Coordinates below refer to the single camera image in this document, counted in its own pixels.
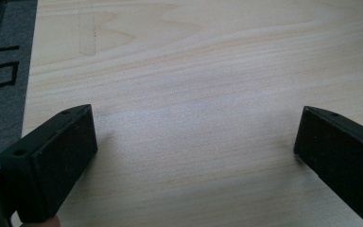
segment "wood grain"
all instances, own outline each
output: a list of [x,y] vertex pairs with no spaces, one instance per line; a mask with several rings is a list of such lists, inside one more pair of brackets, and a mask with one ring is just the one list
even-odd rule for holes
[[62,226],[363,226],[292,154],[304,105],[363,125],[363,0],[40,0],[24,134],[85,103]]

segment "gray carpet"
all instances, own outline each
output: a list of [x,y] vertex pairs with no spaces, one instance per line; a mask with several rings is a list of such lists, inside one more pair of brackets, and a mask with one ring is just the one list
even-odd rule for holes
[[36,0],[8,1],[5,6],[0,29],[0,152],[21,138],[36,8]]

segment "tabletop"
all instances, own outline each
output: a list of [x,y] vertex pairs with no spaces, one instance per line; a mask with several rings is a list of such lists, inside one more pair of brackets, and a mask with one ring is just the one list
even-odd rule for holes
[[24,134],[91,103],[62,226],[363,226],[293,147],[363,125],[363,0],[40,0]]

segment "screw hole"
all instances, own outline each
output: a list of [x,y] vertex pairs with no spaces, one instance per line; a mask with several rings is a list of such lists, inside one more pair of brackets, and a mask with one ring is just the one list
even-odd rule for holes
[[16,156],[20,156],[20,155],[25,154],[26,152],[27,152],[27,150],[25,150],[25,149],[17,149],[13,152],[13,154]]

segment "black square outline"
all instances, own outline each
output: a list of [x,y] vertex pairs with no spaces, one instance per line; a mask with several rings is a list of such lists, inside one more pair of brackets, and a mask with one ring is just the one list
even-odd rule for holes
[[5,87],[5,86],[9,86],[9,85],[13,86],[16,83],[17,71],[19,69],[19,62],[12,61],[12,62],[8,62],[8,63],[0,64],[0,68],[5,68],[5,67],[12,67],[11,68],[11,80],[6,81],[6,82],[1,82],[0,87]]

